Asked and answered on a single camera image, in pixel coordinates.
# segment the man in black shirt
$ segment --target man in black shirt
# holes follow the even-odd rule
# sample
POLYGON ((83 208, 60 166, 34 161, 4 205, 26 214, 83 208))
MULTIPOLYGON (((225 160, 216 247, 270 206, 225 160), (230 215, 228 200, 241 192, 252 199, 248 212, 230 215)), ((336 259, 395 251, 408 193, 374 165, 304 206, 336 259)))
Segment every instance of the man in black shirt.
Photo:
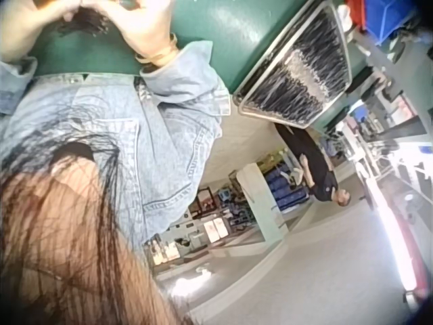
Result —
POLYGON ((350 193, 338 187, 331 160, 321 150, 307 131, 288 129, 275 124, 278 133, 293 152, 304 170, 307 186, 319 201, 332 201, 345 207, 350 202, 350 193))

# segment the denim sleeve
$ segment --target denim sleeve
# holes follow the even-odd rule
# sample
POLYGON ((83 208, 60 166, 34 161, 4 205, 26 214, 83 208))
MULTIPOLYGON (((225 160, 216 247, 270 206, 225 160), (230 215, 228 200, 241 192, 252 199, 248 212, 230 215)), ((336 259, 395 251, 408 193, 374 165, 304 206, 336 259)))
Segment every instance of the denim sleeve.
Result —
POLYGON ((221 136, 221 117, 230 115, 230 95, 209 65, 211 52, 211 42, 190 43, 169 65, 141 73, 183 162, 192 187, 189 201, 196 196, 212 145, 221 136))
POLYGON ((12 115, 15 112, 36 67, 35 58, 23 59, 19 64, 0 62, 0 113, 12 115))

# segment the woman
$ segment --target woman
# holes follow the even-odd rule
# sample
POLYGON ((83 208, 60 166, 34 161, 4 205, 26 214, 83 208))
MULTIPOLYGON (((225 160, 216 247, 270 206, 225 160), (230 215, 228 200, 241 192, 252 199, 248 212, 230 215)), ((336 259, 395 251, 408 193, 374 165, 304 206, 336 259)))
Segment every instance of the woman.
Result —
POLYGON ((170 0, 32 0, 1 7, 1 313, 10 324, 189 324, 142 263, 143 243, 196 195, 229 94, 211 45, 179 51, 170 0), (108 17, 141 78, 33 78, 42 28, 87 7, 108 17), (144 89, 139 97, 135 86, 144 89))

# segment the bracelet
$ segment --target bracelet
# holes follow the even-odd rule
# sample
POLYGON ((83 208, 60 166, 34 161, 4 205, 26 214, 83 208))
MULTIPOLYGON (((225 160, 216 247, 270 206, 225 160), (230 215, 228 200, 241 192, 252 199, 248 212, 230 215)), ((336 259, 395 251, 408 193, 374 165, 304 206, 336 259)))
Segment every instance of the bracelet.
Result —
POLYGON ((170 47, 167 47, 164 51, 160 52, 156 56, 153 56, 151 58, 144 58, 140 54, 135 54, 135 59, 142 63, 142 64, 149 64, 149 63, 155 63, 160 61, 162 58, 165 58, 166 56, 169 56, 172 52, 177 51, 177 37, 175 34, 170 34, 170 47))

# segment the blue bin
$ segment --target blue bin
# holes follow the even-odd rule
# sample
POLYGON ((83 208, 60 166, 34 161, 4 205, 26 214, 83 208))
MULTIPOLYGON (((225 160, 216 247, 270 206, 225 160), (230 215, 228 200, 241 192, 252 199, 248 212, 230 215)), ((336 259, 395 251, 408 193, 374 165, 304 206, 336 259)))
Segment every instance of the blue bin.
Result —
POLYGON ((382 44, 414 9, 411 0, 365 0, 365 27, 382 44))

